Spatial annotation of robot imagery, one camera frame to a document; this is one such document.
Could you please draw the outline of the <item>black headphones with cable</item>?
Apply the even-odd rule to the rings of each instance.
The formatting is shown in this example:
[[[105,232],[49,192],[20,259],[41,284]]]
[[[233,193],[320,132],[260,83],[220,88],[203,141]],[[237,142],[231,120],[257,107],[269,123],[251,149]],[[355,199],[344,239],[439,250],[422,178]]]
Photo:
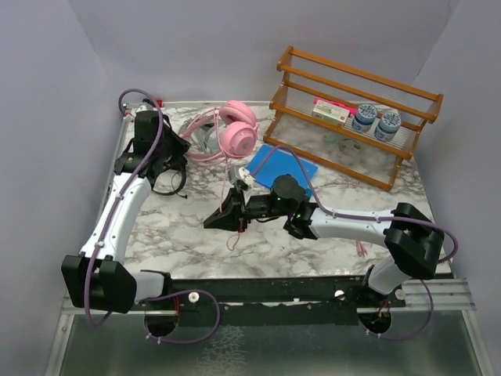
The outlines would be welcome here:
[[[182,189],[185,187],[187,182],[187,171],[186,166],[181,167],[165,167],[164,172],[172,171],[171,180],[170,180],[170,191],[159,191],[156,189],[152,189],[152,192],[160,195],[162,197],[173,197],[178,196],[185,200],[188,199],[188,196],[182,193]]]

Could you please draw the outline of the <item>grey white headphones with cable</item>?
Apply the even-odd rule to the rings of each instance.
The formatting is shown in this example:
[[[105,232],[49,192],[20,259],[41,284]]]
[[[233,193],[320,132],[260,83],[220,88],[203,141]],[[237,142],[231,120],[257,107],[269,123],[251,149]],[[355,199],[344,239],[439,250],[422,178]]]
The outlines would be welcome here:
[[[220,151],[217,136],[215,134],[215,124],[213,120],[197,121],[195,125],[190,125],[191,120],[186,121],[179,129],[179,135],[186,133],[189,129],[190,139],[193,144],[205,154],[216,154]]]

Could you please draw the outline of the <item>pink headphones with cable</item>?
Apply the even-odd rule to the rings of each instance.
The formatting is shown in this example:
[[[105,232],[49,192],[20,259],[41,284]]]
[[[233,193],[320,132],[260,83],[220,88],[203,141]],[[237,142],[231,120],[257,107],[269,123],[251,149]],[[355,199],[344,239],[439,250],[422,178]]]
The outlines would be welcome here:
[[[225,164],[225,172],[229,170],[231,160],[239,160],[251,155],[258,139],[259,124],[255,113],[248,105],[237,100],[229,100],[220,107],[212,107],[198,114],[190,125],[197,121],[213,120],[220,151],[216,154],[205,154],[188,151],[187,157],[198,165],[212,166]],[[190,141],[189,129],[179,135]]]

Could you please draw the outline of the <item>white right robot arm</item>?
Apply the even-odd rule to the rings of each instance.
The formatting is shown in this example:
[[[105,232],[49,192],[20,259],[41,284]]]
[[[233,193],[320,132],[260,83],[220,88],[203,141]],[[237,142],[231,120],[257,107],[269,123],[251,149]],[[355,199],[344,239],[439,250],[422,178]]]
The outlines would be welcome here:
[[[249,190],[235,183],[204,228],[242,233],[253,220],[284,217],[283,228],[299,240],[339,238],[385,247],[388,257],[369,269],[359,288],[368,306],[378,306],[407,280],[434,279],[445,234],[411,204],[379,212],[321,208],[291,175],[277,177],[268,194],[251,196]]]

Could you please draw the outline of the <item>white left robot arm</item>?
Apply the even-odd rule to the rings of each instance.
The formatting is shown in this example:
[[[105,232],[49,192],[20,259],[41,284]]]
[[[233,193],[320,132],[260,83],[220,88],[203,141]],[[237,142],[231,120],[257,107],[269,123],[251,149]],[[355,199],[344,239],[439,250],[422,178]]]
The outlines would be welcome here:
[[[164,309],[173,290],[160,272],[131,273],[124,267],[129,237],[139,211],[169,162],[183,159],[189,142],[170,126],[166,114],[142,110],[134,119],[134,136],[114,163],[110,195],[90,238],[77,255],[61,265],[74,306],[127,313],[139,301]]]

